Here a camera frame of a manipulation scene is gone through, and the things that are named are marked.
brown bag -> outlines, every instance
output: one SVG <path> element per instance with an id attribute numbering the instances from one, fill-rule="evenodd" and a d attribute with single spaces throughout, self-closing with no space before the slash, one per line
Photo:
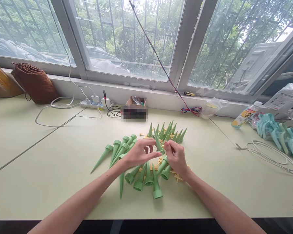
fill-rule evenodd
<path id="1" fill-rule="evenodd" d="M 15 68 L 11 74 L 34 103 L 50 104 L 60 96 L 43 70 L 28 63 L 14 64 Z"/>
<path id="2" fill-rule="evenodd" d="M 11 98 L 22 93 L 14 80 L 0 68 L 0 98 Z"/>

window glass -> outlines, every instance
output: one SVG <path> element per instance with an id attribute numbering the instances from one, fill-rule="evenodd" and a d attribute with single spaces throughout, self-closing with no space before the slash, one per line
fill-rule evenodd
<path id="1" fill-rule="evenodd" d="M 184 0 L 133 0 L 169 73 Z M 74 0 L 90 58 L 88 70 L 167 81 L 128 0 Z"/>
<path id="2" fill-rule="evenodd" d="M 250 94 L 292 31 L 293 0 L 219 0 L 188 85 Z"/>
<path id="3" fill-rule="evenodd" d="M 0 56 L 69 66 L 47 0 L 0 0 Z M 70 60 L 76 66 L 71 55 Z"/>

plastic bottle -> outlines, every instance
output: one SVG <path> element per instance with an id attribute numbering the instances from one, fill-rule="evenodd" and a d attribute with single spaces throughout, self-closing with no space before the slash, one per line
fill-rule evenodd
<path id="1" fill-rule="evenodd" d="M 240 128 L 242 124 L 246 123 L 253 115 L 259 111 L 259 106 L 263 103 L 254 102 L 253 105 L 248 106 L 242 113 L 231 123 L 232 127 Z"/>

white cable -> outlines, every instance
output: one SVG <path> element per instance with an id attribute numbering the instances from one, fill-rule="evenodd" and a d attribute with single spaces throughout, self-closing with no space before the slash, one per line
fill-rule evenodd
<path id="1" fill-rule="evenodd" d="M 59 31 L 59 28 L 58 28 L 58 26 L 57 26 L 57 24 L 56 24 L 56 21 L 55 21 L 55 18 L 54 18 L 54 15 L 53 15 L 53 12 L 52 12 L 52 9 L 51 9 L 51 4 L 50 4 L 49 0 L 48 0 L 48 5 L 49 5 L 49 8 L 50 8 L 51 15 L 52 15 L 52 18 L 53 18 L 53 20 L 54 20 L 54 23 L 55 23 L 56 29 L 57 29 L 57 31 L 58 31 L 58 33 L 59 33 L 59 36 L 60 36 L 60 39 L 61 39 L 61 42 L 62 42 L 63 48 L 64 48 L 64 50 L 65 50 L 65 52 L 66 52 L 66 54 L 67 54 L 67 57 L 68 57 L 68 62 L 69 62 L 69 74 L 68 74 L 68 78 L 69 78 L 69 80 L 70 80 L 74 85 L 76 85 L 77 87 L 79 87 L 80 90 L 82 91 L 82 93 L 85 95 L 85 93 L 84 93 L 84 91 L 82 90 L 81 87 L 86 87 L 86 88 L 89 88 L 89 89 L 91 89 L 91 88 L 88 87 L 88 86 L 77 85 L 77 84 L 75 84 L 75 83 L 71 80 L 71 71 L 72 71 L 71 61 L 70 61 L 70 59 L 69 59 L 68 52 L 67 52 L 67 50 L 66 50 L 66 48 L 65 48 L 65 45 L 64 45 L 63 39 L 62 39 L 62 37 L 61 37 L 61 34 L 60 34 L 60 31 Z M 51 102 L 51 104 L 50 104 L 49 106 L 45 106 L 44 108 L 42 108 L 42 109 L 39 111 L 39 113 L 38 113 L 38 115 L 37 115 L 37 117 L 36 117 L 36 119 L 35 119 L 36 124 L 41 125 L 41 126 L 45 126 L 45 127 L 63 127 L 63 126 L 65 126 L 68 122 L 70 122 L 70 121 L 71 121 L 73 118 L 75 118 L 75 117 L 84 117 L 84 118 L 100 118 L 100 117 L 102 117 L 102 113 L 101 113 L 100 109 L 98 108 L 98 111 L 99 111 L 99 113 L 100 113 L 100 116 L 96 116 L 96 117 L 88 117 L 88 116 L 79 116 L 79 115 L 76 115 L 76 116 L 73 116 L 72 118 L 70 118 L 68 121 L 66 121 L 65 123 L 63 123 L 63 124 L 60 125 L 60 126 L 51 126 L 51 125 L 45 125 L 45 124 L 38 123 L 38 118 L 39 118 L 40 114 L 41 114 L 42 111 L 43 111 L 45 108 L 47 108 L 47 107 L 52 107 L 52 108 L 56 108 L 56 109 L 70 109 L 70 108 L 73 108 L 73 107 L 78 106 L 79 103 L 77 103 L 77 104 L 75 104 L 75 105 L 72 105 L 72 106 L 69 106 L 69 105 L 71 105 L 71 104 L 73 103 L 73 101 L 74 101 L 74 97 L 75 97 L 75 93 L 73 93 L 73 97 L 58 97 L 58 98 L 54 99 L 54 100 Z M 53 105 L 53 103 L 54 103 L 56 100 L 58 100 L 58 99 L 62 99 L 62 98 L 72 99 L 72 101 L 71 101 L 69 104 Z"/>
<path id="2" fill-rule="evenodd" d="M 254 147 L 254 149 L 248 148 L 248 145 L 252 144 L 252 146 Z M 288 165 L 288 163 L 291 163 L 293 166 L 293 161 L 290 157 L 288 157 L 286 154 L 284 154 L 283 152 L 275 149 L 274 147 L 271 147 L 270 145 L 267 145 L 264 142 L 261 141 L 257 141 L 257 140 L 253 140 L 252 142 L 249 142 L 246 144 L 245 148 L 241 148 L 238 144 L 236 144 L 237 148 L 240 150 L 247 150 L 249 152 L 251 152 L 252 154 L 258 156 L 259 158 L 261 158 L 262 160 L 269 162 L 270 164 L 273 164 L 289 173 L 291 173 L 293 175 L 293 169 L 287 168 L 284 165 Z M 258 146 L 267 148 L 271 151 L 274 151 L 275 153 L 279 154 L 282 158 L 284 158 L 284 162 L 278 162 L 274 159 L 272 159 L 270 156 L 268 156 L 267 154 L 265 154 L 263 151 L 261 151 Z"/>

plastic bag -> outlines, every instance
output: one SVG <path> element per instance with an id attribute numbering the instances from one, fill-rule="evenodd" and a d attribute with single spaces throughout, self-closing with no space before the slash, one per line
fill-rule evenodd
<path id="1" fill-rule="evenodd" d="M 213 116 L 218 110 L 228 105 L 229 102 L 227 100 L 217 99 L 213 97 L 212 100 L 208 101 L 205 106 L 203 106 L 200 116 L 203 119 L 208 119 L 209 117 Z"/>

